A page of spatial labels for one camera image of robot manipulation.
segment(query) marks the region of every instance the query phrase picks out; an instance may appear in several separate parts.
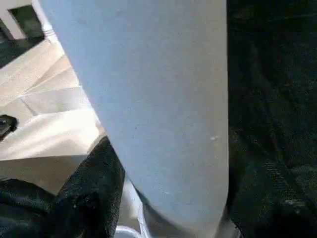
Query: black object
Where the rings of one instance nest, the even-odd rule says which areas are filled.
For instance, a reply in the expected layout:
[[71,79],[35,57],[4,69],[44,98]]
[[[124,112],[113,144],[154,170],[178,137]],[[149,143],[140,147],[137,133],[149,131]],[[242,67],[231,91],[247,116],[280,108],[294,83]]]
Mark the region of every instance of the black object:
[[317,237],[317,2],[228,0],[229,216]]
[[56,196],[40,237],[112,238],[124,177],[110,141],[103,138]]
[[107,137],[58,195],[34,184],[0,181],[1,238],[112,238],[125,172]]
[[0,181],[0,237],[35,238],[54,195],[17,179]]
[[18,120],[8,115],[0,116],[0,141],[2,141],[10,132],[15,131]]

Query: white cylinder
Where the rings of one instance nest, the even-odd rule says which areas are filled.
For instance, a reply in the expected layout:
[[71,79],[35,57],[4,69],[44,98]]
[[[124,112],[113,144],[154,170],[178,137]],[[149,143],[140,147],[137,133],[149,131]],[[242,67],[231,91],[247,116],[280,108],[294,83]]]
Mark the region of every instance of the white cylinder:
[[52,43],[58,42],[57,36],[53,30],[52,25],[48,21],[43,9],[40,5],[39,0],[32,0],[32,7],[42,25],[42,31],[45,37]]
[[223,0],[42,0],[135,187],[212,237],[228,189]]

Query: black fabric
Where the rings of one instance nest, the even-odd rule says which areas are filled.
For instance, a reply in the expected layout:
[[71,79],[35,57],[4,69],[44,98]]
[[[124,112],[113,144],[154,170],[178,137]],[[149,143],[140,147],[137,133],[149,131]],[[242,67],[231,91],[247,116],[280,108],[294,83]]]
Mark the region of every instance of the black fabric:
[[46,214],[54,198],[53,194],[29,182],[17,179],[0,181],[0,204],[20,206]]
[[56,196],[40,237],[113,237],[124,177],[114,149],[103,138]]
[[41,228],[43,217],[17,206],[0,204],[0,237],[32,238]]
[[112,238],[124,177],[105,137],[56,197],[28,182],[0,181],[0,237]]
[[229,215],[246,238],[316,237],[317,1],[227,6]]

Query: white pillar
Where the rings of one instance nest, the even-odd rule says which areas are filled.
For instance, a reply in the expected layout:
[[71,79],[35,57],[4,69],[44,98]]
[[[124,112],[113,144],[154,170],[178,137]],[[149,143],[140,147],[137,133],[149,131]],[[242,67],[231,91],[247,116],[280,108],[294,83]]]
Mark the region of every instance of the white pillar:
[[17,23],[16,19],[12,16],[12,14],[8,11],[8,9],[0,9],[0,19],[9,30],[12,38],[16,40],[26,38],[21,27]]
[[32,7],[42,25],[42,30],[45,37],[52,43],[58,42],[57,36],[53,30],[52,25],[50,24],[49,20],[47,19],[43,9],[40,5],[39,0],[32,0]]
[[41,3],[135,187],[213,237],[228,189],[226,1]]

